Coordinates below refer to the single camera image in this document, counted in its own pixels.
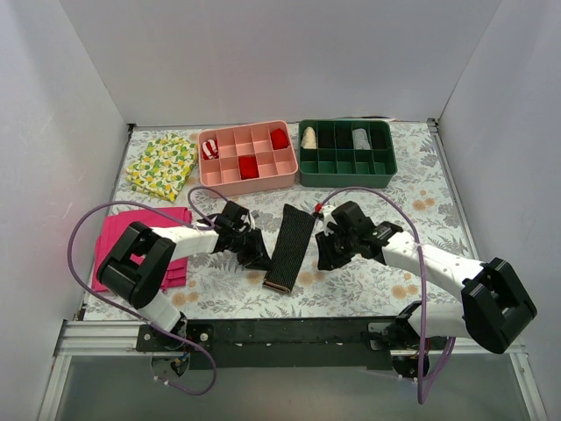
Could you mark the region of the black striped underwear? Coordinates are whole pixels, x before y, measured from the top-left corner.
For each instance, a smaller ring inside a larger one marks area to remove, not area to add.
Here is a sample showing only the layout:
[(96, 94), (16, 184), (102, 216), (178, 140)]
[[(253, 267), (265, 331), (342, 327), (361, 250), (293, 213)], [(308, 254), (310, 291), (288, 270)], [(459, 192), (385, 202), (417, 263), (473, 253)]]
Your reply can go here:
[(304, 210), (286, 203), (272, 257), (272, 268), (266, 272), (263, 287), (289, 294), (295, 285), (306, 255), (315, 218)]

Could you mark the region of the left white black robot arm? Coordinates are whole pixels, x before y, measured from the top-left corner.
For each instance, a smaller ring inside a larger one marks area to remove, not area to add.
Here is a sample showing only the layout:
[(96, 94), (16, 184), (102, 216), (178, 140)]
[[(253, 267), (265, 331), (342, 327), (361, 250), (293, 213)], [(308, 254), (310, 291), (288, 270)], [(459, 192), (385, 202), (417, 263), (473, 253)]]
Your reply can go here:
[(167, 350), (180, 349), (187, 318), (161, 291), (170, 263), (195, 254), (230, 252), (243, 268), (273, 267), (262, 232), (249, 210), (228, 201), (218, 214), (197, 223), (169, 228), (129, 224), (97, 270), (97, 280), (124, 299), (145, 321), (154, 323), (152, 336)]

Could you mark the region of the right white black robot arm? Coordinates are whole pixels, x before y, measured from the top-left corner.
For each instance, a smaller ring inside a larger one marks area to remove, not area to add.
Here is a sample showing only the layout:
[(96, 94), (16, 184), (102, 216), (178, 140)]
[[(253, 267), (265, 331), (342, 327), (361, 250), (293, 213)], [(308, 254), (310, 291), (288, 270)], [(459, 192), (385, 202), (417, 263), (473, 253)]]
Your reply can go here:
[(359, 255), (424, 276), (455, 299), (408, 305), (391, 324), (373, 332), (379, 343), (413, 349), (426, 339), (455, 337), (501, 354), (537, 315), (519, 276), (503, 259), (485, 263), (422, 246), (398, 225), (376, 225), (352, 201), (338, 207), (317, 205), (316, 216), (323, 223), (316, 235), (322, 271), (341, 268)]

